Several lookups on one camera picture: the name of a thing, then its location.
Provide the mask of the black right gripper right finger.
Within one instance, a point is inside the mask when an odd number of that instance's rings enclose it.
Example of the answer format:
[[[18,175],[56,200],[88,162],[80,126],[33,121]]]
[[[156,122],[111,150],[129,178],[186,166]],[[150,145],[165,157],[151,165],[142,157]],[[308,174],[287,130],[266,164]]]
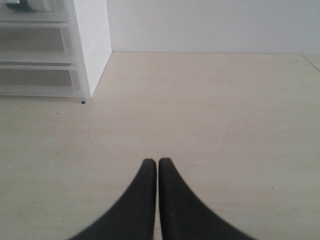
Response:
[[[158,162],[158,199],[164,240],[252,240],[209,209],[189,188],[171,158]]]

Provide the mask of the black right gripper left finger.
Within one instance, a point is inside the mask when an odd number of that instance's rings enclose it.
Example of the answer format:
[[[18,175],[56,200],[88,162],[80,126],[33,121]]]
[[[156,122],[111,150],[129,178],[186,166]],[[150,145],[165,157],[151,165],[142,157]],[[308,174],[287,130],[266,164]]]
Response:
[[[152,240],[157,201],[157,164],[147,158],[122,196],[72,240]]]

